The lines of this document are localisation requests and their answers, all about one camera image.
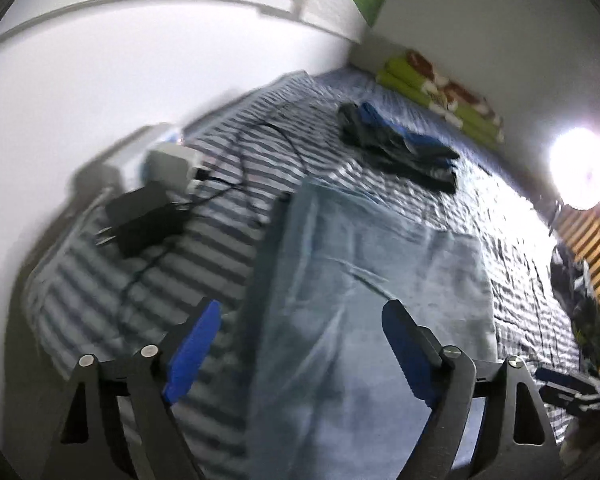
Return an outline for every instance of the striped bedsheet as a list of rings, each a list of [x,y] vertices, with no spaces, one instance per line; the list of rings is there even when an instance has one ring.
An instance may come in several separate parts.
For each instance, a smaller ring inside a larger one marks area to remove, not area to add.
[[[222,302],[221,331],[197,382],[173,408],[210,479],[247,478],[245,421],[223,409],[214,382],[223,366],[239,363],[231,351],[232,327],[269,210],[279,193],[299,186],[305,171],[371,193],[411,221],[480,238],[493,287],[498,356],[520,355],[532,370],[540,364],[564,371],[578,368],[569,319],[549,283],[555,239],[548,237],[531,204],[503,178],[482,169],[484,164],[476,164],[484,156],[451,126],[361,77],[346,71],[321,79],[289,75],[190,127],[188,143],[205,153],[210,168],[217,167],[216,176],[239,182],[242,152],[248,197],[232,190],[196,208],[185,235],[132,288],[124,304],[120,295],[125,285],[162,248],[122,260],[115,247],[96,247],[94,235],[106,226],[101,207],[86,216],[52,262],[30,280],[27,319],[64,377],[85,353],[108,360],[159,343],[202,296]],[[458,192],[430,192],[363,164],[339,140],[336,110],[351,100],[368,100],[389,120],[437,136],[462,153]],[[207,183],[196,192],[202,198],[222,188]],[[128,408],[123,416],[132,425]],[[554,409],[550,418],[561,440],[569,419]]]

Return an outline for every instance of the black cable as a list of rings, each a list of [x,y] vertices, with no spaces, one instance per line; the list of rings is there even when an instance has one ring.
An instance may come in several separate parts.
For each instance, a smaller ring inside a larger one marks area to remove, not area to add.
[[[269,123],[268,121],[265,122],[265,123],[263,123],[263,125],[264,126],[268,126],[269,128],[272,128],[273,130],[276,130],[280,135],[282,135],[285,138],[285,140],[288,143],[288,145],[291,146],[291,149],[296,154],[296,157],[298,158],[298,161],[300,162],[300,166],[302,166],[302,171],[304,171],[305,175],[309,175],[309,169],[307,167],[306,161],[304,160],[304,158],[302,157],[302,155],[300,155],[300,151],[298,151],[298,148],[296,148],[295,143],[286,134],[286,132],[282,128],[280,128],[279,126],[276,126],[275,124]]]
[[[153,269],[156,265],[160,263],[164,257],[174,250],[176,247],[176,238],[172,238],[162,249],[160,253],[154,256],[149,262],[138,272],[134,274],[131,280],[125,285],[125,288],[120,292],[120,301],[119,301],[119,315],[118,315],[118,332],[122,335],[123,339],[126,339],[128,330],[122,325],[122,309],[126,305],[126,302],[129,298],[129,294],[131,293],[131,289],[136,286],[137,283],[142,280],[142,277],[149,272],[149,270]]]
[[[277,108],[275,110],[275,113],[280,113],[280,112],[284,111],[284,109],[285,109],[285,107]],[[225,193],[228,193],[229,191],[231,191],[233,189],[240,188],[240,190],[244,193],[247,209],[249,209],[251,214],[253,215],[254,222],[258,226],[262,225],[262,223],[260,222],[260,216],[256,210],[256,206],[253,203],[253,197],[251,195],[251,191],[249,189],[249,175],[248,175],[248,170],[247,170],[247,166],[246,166],[245,155],[244,155],[244,151],[242,150],[242,147],[240,145],[240,142],[242,140],[242,133],[247,128],[253,128],[254,126],[268,126],[269,128],[272,128],[273,130],[280,133],[280,135],[282,135],[282,137],[286,140],[286,142],[289,144],[289,146],[291,146],[291,149],[296,154],[296,157],[298,158],[298,161],[300,162],[300,165],[302,166],[302,170],[304,171],[304,174],[305,175],[309,174],[307,164],[306,164],[304,158],[302,157],[302,155],[300,154],[300,151],[298,150],[298,148],[296,148],[296,145],[294,144],[294,142],[291,140],[291,138],[286,134],[286,132],[282,128],[269,122],[267,120],[268,118],[270,118],[270,115],[265,116],[261,120],[257,120],[257,121],[253,121],[251,123],[244,124],[240,129],[238,129],[236,131],[232,142],[229,142],[224,147],[222,152],[216,157],[216,160],[212,164],[211,168],[209,168],[208,170],[203,170],[201,168],[200,170],[198,170],[196,172],[196,177],[195,177],[196,180],[200,180],[202,182],[219,182],[220,184],[227,185],[227,188],[222,189],[222,190],[220,190],[216,193],[213,193],[212,195],[210,195],[206,198],[200,199],[200,200],[190,200],[190,202],[188,203],[189,207],[190,207],[190,209],[189,209],[190,211],[193,211],[195,208],[202,206],[205,203],[211,202],[212,200],[215,200],[216,198],[221,197],[222,195],[224,195]],[[225,180],[224,178],[212,176],[212,174],[218,170],[218,167],[220,166],[220,163],[221,163],[222,159],[224,158],[224,156],[229,152],[229,150],[231,150],[235,146],[238,147],[236,157],[238,158],[238,161],[240,163],[240,171],[242,173],[241,181],[231,183],[228,180]],[[172,240],[169,244],[167,244],[164,247],[164,250],[162,252],[160,252],[157,256],[152,258],[141,270],[139,270],[138,272],[135,273],[133,278],[125,285],[125,288],[120,293],[120,310],[122,310],[126,301],[128,300],[129,294],[130,294],[131,290],[133,289],[133,287],[142,280],[142,277],[149,270],[151,270],[155,266],[157,266],[160,263],[160,261],[162,259],[164,259],[165,256],[167,256],[167,254],[169,254],[171,251],[173,251],[175,248],[175,245],[176,245],[176,240]]]

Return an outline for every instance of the lamp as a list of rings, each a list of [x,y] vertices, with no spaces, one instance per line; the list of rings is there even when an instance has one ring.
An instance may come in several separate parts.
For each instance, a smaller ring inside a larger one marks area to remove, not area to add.
[[[549,165],[565,204],[587,210],[600,202],[600,138],[576,128],[555,141]]]

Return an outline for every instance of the power cord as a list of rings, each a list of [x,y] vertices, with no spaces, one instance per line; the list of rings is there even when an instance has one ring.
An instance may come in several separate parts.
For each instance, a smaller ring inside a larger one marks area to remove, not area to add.
[[[276,132],[278,132],[286,140],[288,145],[291,147],[291,149],[295,153],[296,158],[298,159],[298,162],[300,163],[300,166],[302,167],[303,173],[305,175],[309,174],[308,165],[307,165],[306,161],[304,160],[304,157],[302,157],[300,151],[296,147],[293,140],[286,134],[286,132],[280,126],[277,126],[276,124],[271,123],[269,120],[267,120],[267,118],[263,118],[262,120],[245,124],[240,130],[238,130],[235,134],[233,142],[228,143],[227,146],[224,147],[222,152],[216,157],[216,160],[212,164],[211,168],[209,168],[208,170],[204,170],[203,168],[200,168],[199,170],[196,171],[196,176],[195,176],[196,180],[200,180],[201,182],[219,182],[220,184],[225,184],[227,187],[225,189],[221,189],[220,191],[218,191],[216,193],[213,193],[212,195],[210,195],[206,198],[202,198],[200,200],[190,200],[189,202],[185,202],[183,205],[188,205],[190,212],[192,212],[195,208],[204,205],[205,203],[211,202],[212,200],[215,200],[216,198],[221,197],[222,195],[230,192],[231,190],[239,188],[244,193],[247,208],[250,210],[251,214],[253,215],[254,222],[258,226],[262,226],[262,222],[260,222],[258,212],[256,211],[256,207],[253,203],[253,197],[251,195],[251,191],[249,190],[249,175],[248,175],[248,170],[246,167],[244,152],[240,145],[240,142],[242,140],[242,132],[247,128],[253,128],[255,126],[266,126],[268,128],[275,130]],[[225,155],[229,152],[229,150],[231,150],[235,146],[238,147],[237,158],[240,163],[240,172],[242,173],[241,181],[240,182],[229,182],[228,180],[225,180],[224,178],[212,176],[212,174],[218,170],[218,167],[220,166],[220,163],[221,163],[222,159],[225,157]],[[130,294],[131,290],[134,288],[134,286],[136,286],[142,280],[142,277],[149,270],[156,267],[165,258],[165,256],[167,256],[167,254],[171,253],[171,251],[174,250],[176,243],[177,243],[177,238],[172,238],[165,245],[164,249],[160,253],[158,253],[156,256],[154,256],[151,260],[149,260],[147,262],[147,264],[142,269],[140,269],[138,272],[135,273],[133,278],[125,285],[125,288],[120,293],[120,307],[119,307],[120,310],[122,310],[122,308],[128,301],[129,294]]]

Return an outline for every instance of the light blue blanket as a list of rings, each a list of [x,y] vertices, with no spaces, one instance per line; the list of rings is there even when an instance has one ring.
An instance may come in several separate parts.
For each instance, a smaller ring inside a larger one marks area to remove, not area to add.
[[[400,299],[443,345],[496,359],[476,238],[413,224],[318,182],[306,182],[289,206],[264,298],[248,409],[252,480],[397,477],[430,410],[382,331],[388,299]],[[477,413],[465,462],[479,424]]]

